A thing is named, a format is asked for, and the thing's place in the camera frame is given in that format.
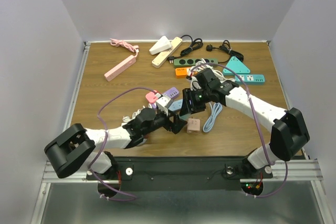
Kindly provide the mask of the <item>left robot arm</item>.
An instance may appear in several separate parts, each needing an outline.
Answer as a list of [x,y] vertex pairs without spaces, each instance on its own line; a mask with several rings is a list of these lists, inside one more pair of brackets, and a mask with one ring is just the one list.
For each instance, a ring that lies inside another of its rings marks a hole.
[[142,109],[133,119],[114,129],[93,130],[73,124],[44,148],[58,178],[66,178],[79,170],[93,169],[104,178],[116,175],[117,166],[104,148],[127,149],[145,142],[148,134],[165,128],[174,134],[187,124],[177,113]]

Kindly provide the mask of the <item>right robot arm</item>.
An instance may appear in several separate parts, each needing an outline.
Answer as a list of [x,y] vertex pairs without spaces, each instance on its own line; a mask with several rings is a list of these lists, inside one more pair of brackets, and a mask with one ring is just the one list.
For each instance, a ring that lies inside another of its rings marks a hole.
[[245,114],[254,119],[256,127],[263,126],[270,132],[269,143],[262,138],[261,147],[242,163],[244,175],[253,177],[266,165],[291,160],[309,142],[310,135],[300,110],[271,105],[231,80],[221,81],[210,68],[197,73],[194,80],[199,88],[183,89],[180,116],[202,112],[207,103],[215,102]]

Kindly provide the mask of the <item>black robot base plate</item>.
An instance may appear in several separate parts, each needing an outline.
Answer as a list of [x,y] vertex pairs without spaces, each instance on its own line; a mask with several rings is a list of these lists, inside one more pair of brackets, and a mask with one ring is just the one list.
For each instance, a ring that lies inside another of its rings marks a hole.
[[241,190],[241,182],[269,179],[243,156],[115,157],[99,178],[116,180],[122,191]]

